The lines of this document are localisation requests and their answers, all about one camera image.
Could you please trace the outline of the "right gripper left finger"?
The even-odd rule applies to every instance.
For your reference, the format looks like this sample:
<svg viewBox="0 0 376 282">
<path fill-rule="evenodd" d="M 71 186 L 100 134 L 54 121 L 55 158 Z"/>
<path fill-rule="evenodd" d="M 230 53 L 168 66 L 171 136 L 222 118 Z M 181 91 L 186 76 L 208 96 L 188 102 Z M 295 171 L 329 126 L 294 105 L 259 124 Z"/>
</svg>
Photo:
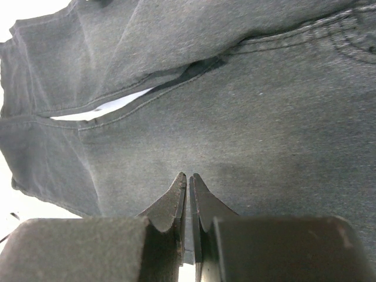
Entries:
<svg viewBox="0 0 376 282">
<path fill-rule="evenodd" d="M 138 214 L 147 217 L 158 231 L 173 232 L 179 266 L 183 265 L 185 252 L 186 203 L 187 177 L 179 172 L 168 190 Z"/>
</svg>

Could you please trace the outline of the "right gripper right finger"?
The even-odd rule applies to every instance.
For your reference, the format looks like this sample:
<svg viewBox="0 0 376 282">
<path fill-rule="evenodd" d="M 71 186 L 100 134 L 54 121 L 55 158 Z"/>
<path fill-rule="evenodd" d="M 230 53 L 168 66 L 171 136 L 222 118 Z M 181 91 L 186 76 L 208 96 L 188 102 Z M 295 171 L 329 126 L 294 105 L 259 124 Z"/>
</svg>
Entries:
<svg viewBox="0 0 376 282">
<path fill-rule="evenodd" d="M 195 173 L 189 179 L 190 213 L 193 229 L 196 281 L 222 281 L 215 218 L 228 219 L 238 214 L 218 199 Z"/>
</svg>

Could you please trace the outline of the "black trousers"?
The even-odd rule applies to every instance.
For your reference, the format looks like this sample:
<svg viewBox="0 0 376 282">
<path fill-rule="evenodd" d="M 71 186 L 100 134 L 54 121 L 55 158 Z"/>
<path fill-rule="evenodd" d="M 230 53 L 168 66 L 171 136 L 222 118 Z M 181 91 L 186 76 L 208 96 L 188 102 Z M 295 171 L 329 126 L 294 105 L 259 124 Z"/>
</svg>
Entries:
<svg viewBox="0 0 376 282">
<path fill-rule="evenodd" d="M 133 216 L 180 172 L 241 215 L 338 215 L 375 261 L 374 1 L 72 1 L 1 44 L 12 187 Z"/>
</svg>

